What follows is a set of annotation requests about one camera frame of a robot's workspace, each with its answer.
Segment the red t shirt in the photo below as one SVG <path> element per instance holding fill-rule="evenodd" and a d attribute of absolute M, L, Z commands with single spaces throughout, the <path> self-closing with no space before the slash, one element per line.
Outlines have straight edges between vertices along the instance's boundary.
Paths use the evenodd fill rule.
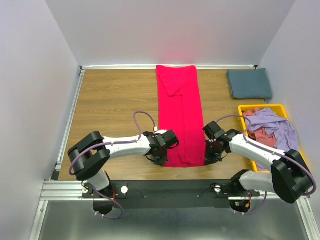
<path fill-rule="evenodd" d="M 158 126 L 173 130 L 179 145 L 167 152 L 167 168 L 202 167 L 206 142 L 195 66 L 156 66 Z"/>

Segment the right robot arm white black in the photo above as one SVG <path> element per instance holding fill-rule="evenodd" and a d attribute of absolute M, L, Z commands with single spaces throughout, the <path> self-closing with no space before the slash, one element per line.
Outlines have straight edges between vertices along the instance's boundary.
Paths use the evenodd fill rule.
<path fill-rule="evenodd" d="M 238 154 L 263 166 L 266 172 L 241 170 L 230 180 L 230 191 L 241 196 L 247 191 L 276 194 L 286 203 L 293 204 L 300 197 L 312 195 L 317 183 L 304 159 L 296 150 L 283 151 L 252 140 L 235 129 L 203 128 L 208 137 L 209 155 Z"/>

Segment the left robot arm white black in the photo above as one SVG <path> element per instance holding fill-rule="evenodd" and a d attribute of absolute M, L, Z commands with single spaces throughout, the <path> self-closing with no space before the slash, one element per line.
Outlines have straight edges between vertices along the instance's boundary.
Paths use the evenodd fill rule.
<path fill-rule="evenodd" d="M 111 138 L 94 131 L 70 148 L 69 174 L 78 181 L 87 182 L 99 197 L 109 197 L 114 187 L 108 174 L 102 170 L 107 161 L 128 157 L 144 156 L 152 164 L 164 166 L 168 161 L 168 150 L 178 147 L 178 137 L 173 130 L 145 131 L 137 136 Z"/>

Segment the pink garment in bin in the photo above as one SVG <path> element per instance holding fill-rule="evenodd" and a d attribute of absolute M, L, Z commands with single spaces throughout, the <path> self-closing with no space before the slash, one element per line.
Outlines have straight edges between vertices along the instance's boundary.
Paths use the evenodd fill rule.
<path fill-rule="evenodd" d="M 261 109 L 259 107 L 255 107 L 253 110 L 248 110 L 246 112 L 243 112 L 242 114 L 245 117 L 251 117 L 251 116 L 255 117 L 256 113 L 259 112 L 260 110 Z M 264 145 L 271 147 L 271 148 L 274 148 L 275 144 L 277 142 L 275 135 L 274 134 L 268 135 L 266 133 L 264 127 L 260 127 L 259 129 L 256 129 L 256 130 L 252 130 L 250 128 L 250 130 L 248 130 L 247 134 L 250 139 L 252 139 L 258 143 L 264 144 Z"/>

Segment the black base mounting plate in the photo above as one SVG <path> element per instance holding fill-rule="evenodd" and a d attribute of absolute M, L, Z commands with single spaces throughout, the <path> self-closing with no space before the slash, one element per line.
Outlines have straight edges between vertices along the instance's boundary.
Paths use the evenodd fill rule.
<path fill-rule="evenodd" d="M 259 197 L 232 189 L 230 180 L 113 180 L 124 209 L 229 208 L 231 198 Z"/>

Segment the lavender t shirt in bin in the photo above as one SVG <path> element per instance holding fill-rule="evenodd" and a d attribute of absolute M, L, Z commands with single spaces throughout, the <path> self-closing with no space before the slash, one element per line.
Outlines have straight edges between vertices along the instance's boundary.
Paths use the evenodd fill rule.
<path fill-rule="evenodd" d="M 287 118 L 278 116 L 269 107 L 260 109 L 255 116 L 247 118 L 245 123 L 249 126 L 249 130 L 253 131 L 263 127 L 267 135 L 275 135 L 275 149 L 285 152 L 300 151 L 297 132 Z"/>

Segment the folded grey-blue t shirt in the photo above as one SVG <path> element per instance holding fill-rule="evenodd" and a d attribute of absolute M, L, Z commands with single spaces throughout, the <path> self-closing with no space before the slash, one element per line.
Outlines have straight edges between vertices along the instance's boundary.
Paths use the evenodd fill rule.
<path fill-rule="evenodd" d="M 273 97 L 270 81 L 265 68 L 233 70 L 226 73 L 233 99 L 264 99 Z"/>

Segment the aluminium front rail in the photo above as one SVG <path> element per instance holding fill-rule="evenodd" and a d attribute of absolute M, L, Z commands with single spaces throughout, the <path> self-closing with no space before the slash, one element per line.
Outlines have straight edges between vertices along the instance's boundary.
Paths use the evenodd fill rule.
<path fill-rule="evenodd" d="M 80 181 L 45 180 L 40 201 L 90 201 L 83 197 Z"/>

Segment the aluminium rail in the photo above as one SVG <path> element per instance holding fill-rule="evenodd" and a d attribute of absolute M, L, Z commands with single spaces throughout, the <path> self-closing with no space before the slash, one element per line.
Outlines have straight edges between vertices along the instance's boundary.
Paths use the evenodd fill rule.
<path fill-rule="evenodd" d="M 67 119 L 66 128 L 65 128 L 63 139 L 62 139 L 62 142 L 61 142 L 61 145 L 60 145 L 60 148 L 59 148 L 59 153 L 58 153 L 58 156 L 57 156 L 57 160 L 55 162 L 54 171 L 53 171 L 53 173 L 52 173 L 52 175 L 50 177 L 50 180 L 53 180 L 53 181 L 57 181 L 59 179 L 59 175 L 60 175 L 62 164 L 63 164 L 63 160 L 64 160 L 65 150 L 66 150 L 66 146 L 67 146 L 67 142 L 68 142 L 68 138 L 69 138 L 69 134 L 70 134 L 73 118 L 74 118 L 74 115 L 75 115 L 77 101 L 78 101 L 79 94 L 80 94 L 80 91 L 81 91 L 81 86 L 82 86 L 84 75 L 85 75 L 85 70 L 83 70 L 82 67 L 80 67 L 79 78 L 78 78 L 78 81 L 77 81 L 75 94 L 74 94 L 74 97 L 73 97 L 73 100 L 72 100 L 70 113 L 69 113 L 69 116 L 68 116 L 68 119 Z"/>
<path fill-rule="evenodd" d="M 40 201 L 90 201 L 83 197 L 80 181 L 45 180 Z"/>

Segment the aluminium left side rail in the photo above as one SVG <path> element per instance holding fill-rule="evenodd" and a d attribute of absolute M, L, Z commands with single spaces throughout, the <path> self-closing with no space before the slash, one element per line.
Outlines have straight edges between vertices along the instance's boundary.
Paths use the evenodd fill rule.
<path fill-rule="evenodd" d="M 66 146 L 67 146 L 67 142 L 68 142 L 68 138 L 69 138 L 69 134 L 70 134 L 73 118 L 74 118 L 74 115 L 75 115 L 77 101 L 78 101 L 79 94 L 80 94 L 80 91 L 81 91 L 81 86 L 82 86 L 84 75 L 85 75 L 85 70 L 83 70 L 82 67 L 80 67 L 79 78 L 78 78 L 78 81 L 77 81 L 75 94 L 74 94 L 74 97 L 73 97 L 73 100 L 72 100 L 70 113 L 69 113 L 69 116 L 68 116 L 68 119 L 67 119 L 66 128 L 65 128 L 63 139 L 62 139 L 62 142 L 61 142 L 61 145 L 60 145 L 60 148 L 59 148 L 59 153 L 58 153 L 58 156 L 57 156 L 57 160 L 55 162 L 54 171 L 53 171 L 53 173 L 52 173 L 52 175 L 50 177 L 50 180 L 53 180 L 53 181 L 57 181 L 59 179 L 59 175 L 60 175 L 62 164 L 63 164 L 63 160 L 64 160 L 65 150 L 66 150 Z"/>

